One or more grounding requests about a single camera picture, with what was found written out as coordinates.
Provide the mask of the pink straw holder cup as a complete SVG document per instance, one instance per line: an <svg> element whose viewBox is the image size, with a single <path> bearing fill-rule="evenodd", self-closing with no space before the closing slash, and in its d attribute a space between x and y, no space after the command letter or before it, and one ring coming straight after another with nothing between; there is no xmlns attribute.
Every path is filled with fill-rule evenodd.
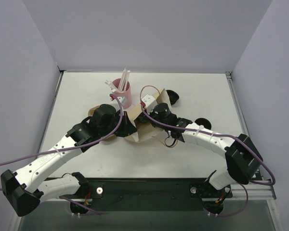
<svg viewBox="0 0 289 231"><path fill-rule="evenodd" d="M124 84L123 91L112 90L112 92L117 97L125 98L125 102L123 104L124 109L128 109L132 105L131 87L130 87L130 83L128 81L127 81L127 83Z"/></svg>

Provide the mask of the white paper straw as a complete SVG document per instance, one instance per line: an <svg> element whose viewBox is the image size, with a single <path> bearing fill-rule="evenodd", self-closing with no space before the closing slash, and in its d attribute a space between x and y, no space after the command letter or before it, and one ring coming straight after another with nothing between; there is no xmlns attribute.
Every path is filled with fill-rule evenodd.
<svg viewBox="0 0 289 231"><path fill-rule="evenodd" d="M127 70L127 73L125 75L125 84L123 86L122 92L126 91L126 89L127 89L127 84L128 84L130 72L131 72L130 70Z"/></svg>
<svg viewBox="0 0 289 231"><path fill-rule="evenodd" d="M123 72L122 72L122 75L121 75L120 82L119 82L119 86L118 86L118 90L119 90L120 92L122 92L123 86L124 86L124 84L125 84L125 75L126 75L126 73L127 73L127 69L124 68L124 70L123 70Z"/></svg>

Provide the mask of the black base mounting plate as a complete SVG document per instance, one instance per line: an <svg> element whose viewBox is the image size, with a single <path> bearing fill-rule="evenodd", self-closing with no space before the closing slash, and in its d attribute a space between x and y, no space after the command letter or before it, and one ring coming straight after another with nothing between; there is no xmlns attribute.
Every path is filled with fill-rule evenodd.
<svg viewBox="0 0 289 231"><path fill-rule="evenodd" d="M88 178L67 198L98 212L222 212L232 198L228 185L216 190L205 178Z"/></svg>

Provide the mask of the brown paper bag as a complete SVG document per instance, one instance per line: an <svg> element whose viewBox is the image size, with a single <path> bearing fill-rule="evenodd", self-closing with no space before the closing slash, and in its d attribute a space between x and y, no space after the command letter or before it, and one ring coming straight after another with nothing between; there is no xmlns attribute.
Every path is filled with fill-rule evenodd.
<svg viewBox="0 0 289 231"><path fill-rule="evenodd" d="M140 103L132 106L127 111L130 121L137 128L137 132L128 136L128 137L125 137L124 139L127 141L134 142L134 143L143 143L143 142L148 141L150 139L155 139L155 140L159 141L163 146L166 147L165 142L162 141L158 137L158 134L160 134L162 132L162 129L154 128L153 126L151 126L147 117L143 114L142 109L141 109L141 106L142 106L141 105L141 98L145 96L143 94L143 91L149 87L154 88L156 90L155 93L149 94L149 95L154 96L157 100L157 103L167 103L169 108L171 109L171 103L169 101L169 97L168 97L168 94L167 94L165 89L158 89L152 85L144 86L140 91L140 96L139 96Z"/></svg>

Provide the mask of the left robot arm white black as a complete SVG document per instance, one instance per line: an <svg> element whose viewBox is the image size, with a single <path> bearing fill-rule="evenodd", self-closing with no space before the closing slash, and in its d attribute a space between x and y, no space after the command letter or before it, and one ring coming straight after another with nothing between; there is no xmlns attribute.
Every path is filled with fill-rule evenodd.
<svg viewBox="0 0 289 231"><path fill-rule="evenodd" d="M117 111L109 104L102 104L74 125L50 149L28 165L0 176L2 192L16 214L25 216L49 199L64 195L82 198L92 192L88 180L79 172L48 180L47 178L72 158L86 152L104 136L127 137L137 132L127 112Z"/></svg>

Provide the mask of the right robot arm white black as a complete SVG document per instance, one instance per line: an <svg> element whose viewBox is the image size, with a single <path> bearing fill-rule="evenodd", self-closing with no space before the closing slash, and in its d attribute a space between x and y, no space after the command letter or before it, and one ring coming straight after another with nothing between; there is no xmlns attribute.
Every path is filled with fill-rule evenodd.
<svg viewBox="0 0 289 231"><path fill-rule="evenodd" d="M177 117L166 103L153 107L141 103L141 109L151 125L163 129L174 140L192 143L223 157L226 165L212 171L204 184L204 192L215 196L232 183L247 185L263 162L250 137L232 136L206 129L191 120Z"/></svg>

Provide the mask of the stack of black lids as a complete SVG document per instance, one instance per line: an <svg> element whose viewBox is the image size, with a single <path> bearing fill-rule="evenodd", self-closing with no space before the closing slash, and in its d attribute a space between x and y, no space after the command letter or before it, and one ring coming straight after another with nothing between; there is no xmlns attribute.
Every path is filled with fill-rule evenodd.
<svg viewBox="0 0 289 231"><path fill-rule="evenodd" d="M179 100L179 95L173 90L166 90L171 105L174 105Z"/></svg>

